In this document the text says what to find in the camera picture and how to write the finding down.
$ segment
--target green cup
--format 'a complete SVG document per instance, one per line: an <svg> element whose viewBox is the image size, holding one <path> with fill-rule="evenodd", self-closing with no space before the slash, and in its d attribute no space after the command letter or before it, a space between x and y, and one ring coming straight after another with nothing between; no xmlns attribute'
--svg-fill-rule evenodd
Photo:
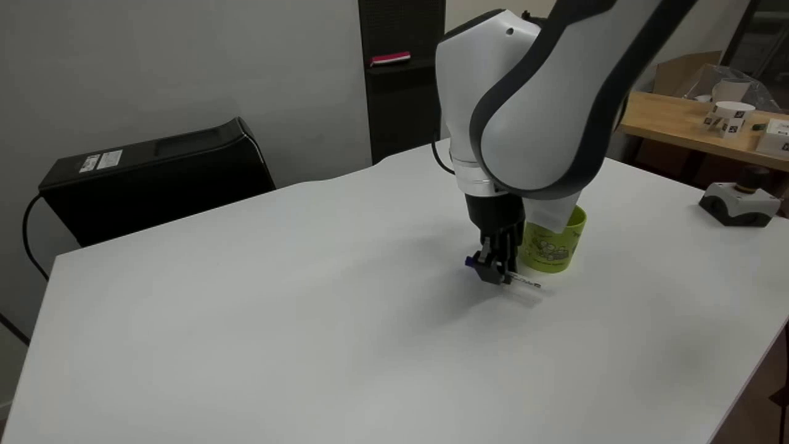
<svg viewBox="0 0 789 444"><path fill-rule="evenodd" d="M572 209L565 233L555 235L545 227L528 224L522 229L522 244L517 249L517 262L528 269L543 275L560 275L569 266L576 241L582 240L587 224L587 212L582 208Z"/></svg>

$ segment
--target black box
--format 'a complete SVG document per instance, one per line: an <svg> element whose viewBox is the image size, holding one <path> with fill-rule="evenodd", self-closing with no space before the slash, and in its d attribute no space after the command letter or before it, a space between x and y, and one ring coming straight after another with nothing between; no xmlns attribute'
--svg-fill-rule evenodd
<svg viewBox="0 0 789 444"><path fill-rule="evenodd" d="M273 191L241 118L56 161L42 197L80 248Z"/></svg>

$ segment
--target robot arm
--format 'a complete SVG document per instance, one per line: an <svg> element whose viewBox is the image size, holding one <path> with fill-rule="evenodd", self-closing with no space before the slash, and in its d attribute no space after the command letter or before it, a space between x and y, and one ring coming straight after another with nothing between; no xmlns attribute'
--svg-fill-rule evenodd
<svg viewBox="0 0 789 444"><path fill-rule="evenodd" d="M560 233L602 169L627 91L696 0L556 0L545 28L487 12L436 49L450 161L484 249L516 271L522 222Z"/></svg>

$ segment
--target floor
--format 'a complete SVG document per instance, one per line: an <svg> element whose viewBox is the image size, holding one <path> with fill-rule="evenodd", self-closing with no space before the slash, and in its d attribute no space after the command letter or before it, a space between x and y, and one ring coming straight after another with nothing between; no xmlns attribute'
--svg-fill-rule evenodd
<svg viewBox="0 0 789 444"><path fill-rule="evenodd" d="M784 341L782 335L771 346L712 444L779 444L779 408L768 402L768 396L784 385Z"/></svg>

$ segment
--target white table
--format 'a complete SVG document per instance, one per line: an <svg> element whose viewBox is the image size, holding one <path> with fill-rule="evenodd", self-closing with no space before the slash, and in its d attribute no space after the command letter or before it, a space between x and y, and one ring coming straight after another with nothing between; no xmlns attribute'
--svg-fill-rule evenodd
<svg viewBox="0 0 789 444"><path fill-rule="evenodd" d="M789 224L607 164L546 292L461 266L428 151L56 260L4 444L699 444L789 313Z"/></svg>

